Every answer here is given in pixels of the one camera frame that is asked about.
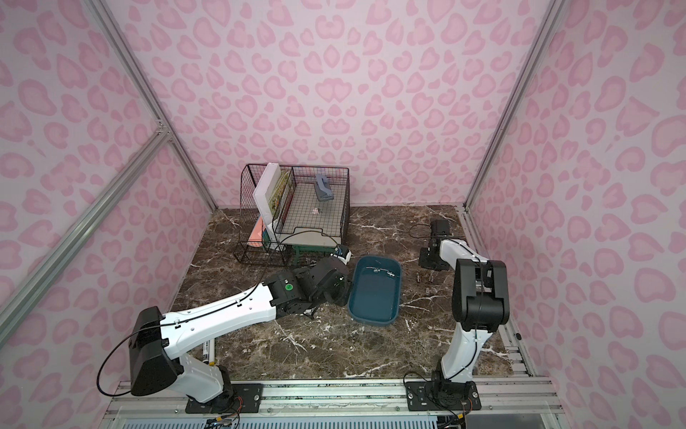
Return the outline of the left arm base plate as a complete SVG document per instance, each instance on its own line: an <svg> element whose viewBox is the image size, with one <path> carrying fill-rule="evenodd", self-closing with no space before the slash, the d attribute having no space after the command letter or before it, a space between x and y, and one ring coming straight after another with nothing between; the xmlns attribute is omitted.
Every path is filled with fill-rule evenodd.
<svg viewBox="0 0 686 429"><path fill-rule="evenodd" d="M257 414L259 412L264 392L263 384L234 384L231 393L222 393L207 403L201 403L189 398L185 413L189 415L222 415L230 411L240 414Z"/></svg>

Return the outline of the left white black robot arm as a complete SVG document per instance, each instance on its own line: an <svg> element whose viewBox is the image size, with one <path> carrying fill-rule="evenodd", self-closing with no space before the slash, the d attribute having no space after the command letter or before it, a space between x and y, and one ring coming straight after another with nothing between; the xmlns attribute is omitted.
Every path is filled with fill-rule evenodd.
<svg viewBox="0 0 686 429"><path fill-rule="evenodd" d="M194 309L162 313L142 310L129 348L130 395L171 390L201 409L221 409L234 395L228 370L191 355L194 348L225 334L285 316L312 316L323 304L348 302L349 255L330 255L313 266L284 270L247 291Z"/></svg>

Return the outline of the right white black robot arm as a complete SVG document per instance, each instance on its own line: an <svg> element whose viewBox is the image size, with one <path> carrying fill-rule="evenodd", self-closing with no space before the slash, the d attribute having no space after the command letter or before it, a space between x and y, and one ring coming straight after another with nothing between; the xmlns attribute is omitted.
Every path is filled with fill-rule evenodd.
<svg viewBox="0 0 686 429"><path fill-rule="evenodd" d="M420 251L422 268L452 270L451 311L457 325L448 351L437 364L434 393L469 398L473 370L487 340L510 316L507 266L452 238L432 238Z"/></svg>

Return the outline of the green illustrated book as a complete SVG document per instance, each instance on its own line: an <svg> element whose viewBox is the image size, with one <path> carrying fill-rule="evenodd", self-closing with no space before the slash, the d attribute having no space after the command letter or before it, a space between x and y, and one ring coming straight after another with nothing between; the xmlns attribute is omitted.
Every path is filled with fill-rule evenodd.
<svg viewBox="0 0 686 429"><path fill-rule="evenodd" d="M282 170L280 177L276 182L271 194L269 196L269 209L273 219L280 217L282 209L286 205L290 190L292 188L293 179L291 169Z"/></svg>

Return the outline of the aluminium front rail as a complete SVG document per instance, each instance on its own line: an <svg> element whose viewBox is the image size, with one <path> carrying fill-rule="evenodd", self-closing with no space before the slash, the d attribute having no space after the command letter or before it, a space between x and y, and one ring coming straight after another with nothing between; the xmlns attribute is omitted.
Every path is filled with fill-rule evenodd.
<svg viewBox="0 0 686 429"><path fill-rule="evenodd" d="M453 410L477 414L559 415L561 401L546 377L476 378L481 405L466 402ZM243 403L258 404L248 418L310 418L317 416L450 416L445 409L412 411L409 404L422 404L415 393L408 393L401 379L274 380L260 382L261 390L250 391ZM105 411L105 424L127 419L186 418L187 398L175 391L150 396L130 394L111 400Z"/></svg>

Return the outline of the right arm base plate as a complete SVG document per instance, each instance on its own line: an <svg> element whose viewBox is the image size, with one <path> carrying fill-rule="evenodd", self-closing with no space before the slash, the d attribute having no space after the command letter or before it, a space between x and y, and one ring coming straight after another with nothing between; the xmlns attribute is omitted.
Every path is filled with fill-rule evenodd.
<svg viewBox="0 0 686 429"><path fill-rule="evenodd" d="M404 382L410 411L460 411L482 409L481 395L474 382L465 384L414 381Z"/></svg>

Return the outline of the pink notebook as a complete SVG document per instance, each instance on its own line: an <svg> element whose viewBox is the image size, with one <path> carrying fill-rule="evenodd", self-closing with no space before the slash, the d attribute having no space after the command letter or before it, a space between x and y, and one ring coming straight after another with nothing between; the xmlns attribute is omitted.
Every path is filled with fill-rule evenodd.
<svg viewBox="0 0 686 429"><path fill-rule="evenodd" d="M255 222L255 225L250 232L247 240L247 244L250 247L253 248L261 248L263 246L263 236L264 236L264 220L262 216L260 216L257 221Z"/></svg>

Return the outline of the aluminium frame post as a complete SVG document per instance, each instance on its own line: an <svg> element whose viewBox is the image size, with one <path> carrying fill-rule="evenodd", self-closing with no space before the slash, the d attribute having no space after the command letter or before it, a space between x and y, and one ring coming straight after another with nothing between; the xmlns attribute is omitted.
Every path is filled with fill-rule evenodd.
<svg viewBox="0 0 686 429"><path fill-rule="evenodd" d="M487 176L493 165L498 151L507 135L508 129L516 119L516 113L525 98L526 91L540 66L543 55L546 53L558 27L564 21L566 10L570 1L553 0L548 2L548 9L542 17L541 25L537 31L530 50L528 51L522 67L516 76L515 83L509 93L507 103L498 119L497 126L491 136L489 145L484 153L484 158L479 165L474 177L473 184L469 189L464 202L464 210L470 211L475 205L476 200L487 181Z"/></svg>
<svg viewBox="0 0 686 429"><path fill-rule="evenodd" d="M196 186L199 195L209 206L210 211L214 212L214 210L219 207L212 197L209 187L207 187L198 168L196 168L192 162L189 151L187 151L182 144L182 140L171 123L170 116L164 111L160 98L155 93L150 79L146 76L144 68L134 55L121 26L116 19L114 19L107 2L101 0L86 0L83 1L83 3L87 9L89 9L89 12L91 12L95 23L99 26L100 30L102 30L108 44L119 58L121 65L129 75L131 82L137 93L139 93L139 96L141 96L142 101L153 118L158 122L160 130L169 135L171 147L174 149L178 159L180 159L186 173L191 178L191 182Z"/></svg>

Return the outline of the green tray under organizer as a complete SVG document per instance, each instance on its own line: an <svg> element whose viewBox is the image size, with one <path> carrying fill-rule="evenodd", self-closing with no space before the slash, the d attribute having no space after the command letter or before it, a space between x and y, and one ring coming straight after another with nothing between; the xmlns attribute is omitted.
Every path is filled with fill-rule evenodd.
<svg viewBox="0 0 686 429"><path fill-rule="evenodd" d="M291 250L292 257L289 265L300 267L315 265L319 260L333 255L338 250L338 247L336 245L333 247L293 245Z"/></svg>

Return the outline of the white black marker pen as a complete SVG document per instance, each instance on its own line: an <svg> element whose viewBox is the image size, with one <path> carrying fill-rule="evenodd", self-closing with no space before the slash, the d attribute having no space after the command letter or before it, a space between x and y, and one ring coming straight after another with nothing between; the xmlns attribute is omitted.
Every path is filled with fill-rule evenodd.
<svg viewBox="0 0 686 429"><path fill-rule="evenodd" d="M211 341L205 341L203 344L203 362L205 364L208 364L210 362L210 346L211 346Z"/></svg>

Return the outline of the grey paper tray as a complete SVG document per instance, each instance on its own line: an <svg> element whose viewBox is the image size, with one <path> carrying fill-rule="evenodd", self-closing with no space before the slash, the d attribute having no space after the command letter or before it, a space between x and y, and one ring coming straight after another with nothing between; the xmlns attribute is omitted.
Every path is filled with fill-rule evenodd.
<svg viewBox="0 0 686 429"><path fill-rule="evenodd" d="M289 197L285 217L279 221L279 238L287 245L333 247L343 243L348 218L348 189L332 185L334 200L319 202L312 183L298 184ZM314 208L321 214L313 214Z"/></svg>

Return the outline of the left aluminium frame post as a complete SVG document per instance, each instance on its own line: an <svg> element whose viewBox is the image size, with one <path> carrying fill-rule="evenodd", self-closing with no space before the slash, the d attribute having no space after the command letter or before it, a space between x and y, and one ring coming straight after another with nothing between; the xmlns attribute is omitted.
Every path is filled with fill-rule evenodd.
<svg viewBox="0 0 686 429"><path fill-rule="evenodd" d="M144 68L134 55L121 26L116 19L114 19L107 2L101 0L86 0L83 1L83 3L87 9L89 9L89 12L91 12L95 23L99 26L100 30L102 30L108 44L119 58L121 65L129 75L131 82L137 93L139 93L139 96L141 96L142 101L153 118L158 122L160 130L169 135L171 147L174 149L178 159L180 159L186 173L191 178L191 182L196 186L199 195L209 206L210 211L214 212L214 210L219 207L212 197L209 187L207 187L198 168L196 168L192 162L189 151L187 151L182 144L182 140L171 123L170 116L164 111L160 98L155 93L150 79L146 76Z"/></svg>

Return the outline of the right aluminium frame post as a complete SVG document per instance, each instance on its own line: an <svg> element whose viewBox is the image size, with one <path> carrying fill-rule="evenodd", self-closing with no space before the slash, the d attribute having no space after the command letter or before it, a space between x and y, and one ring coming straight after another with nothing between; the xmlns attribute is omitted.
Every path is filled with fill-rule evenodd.
<svg viewBox="0 0 686 429"><path fill-rule="evenodd" d="M484 153L484 158L479 165L474 177L473 184L469 189L464 202L464 210L470 211L475 205L476 200L487 181L487 176L493 165L498 151L507 135L508 129L516 119L516 113L525 98L526 91L540 66L543 55L546 53L558 27L564 21L566 10L570 1L553 0L548 2L548 9L542 17L541 25L537 31L530 50L528 51L522 67L516 76L515 83L509 93L507 103L498 119L497 126L491 136L489 145Z"/></svg>

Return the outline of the diagonal aluminium frame bar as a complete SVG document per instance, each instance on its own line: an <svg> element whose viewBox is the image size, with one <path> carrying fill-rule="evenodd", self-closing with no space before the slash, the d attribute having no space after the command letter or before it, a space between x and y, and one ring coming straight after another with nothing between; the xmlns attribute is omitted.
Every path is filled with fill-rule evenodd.
<svg viewBox="0 0 686 429"><path fill-rule="evenodd" d="M148 168L158 151L169 142L169 130L162 126L132 157L112 182L101 192L60 241L35 265L20 288L1 310L1 344L21 327L24 320L48 293L57 277L73 262L94 232L119 204L121 199Z"/></svg>

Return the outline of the teal plastic storage box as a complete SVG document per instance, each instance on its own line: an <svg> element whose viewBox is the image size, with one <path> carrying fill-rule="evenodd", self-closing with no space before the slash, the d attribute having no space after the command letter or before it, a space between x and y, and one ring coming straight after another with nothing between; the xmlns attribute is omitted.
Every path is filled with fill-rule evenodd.
<svg viewBox="0 0 686 429"><path fill-rule="evenodd" d="M373 268L381 269L375 273ZM348 312L358 323L388 326L398 317L402 296L402 266L393 258L364 256L354 271Z"/></svg>

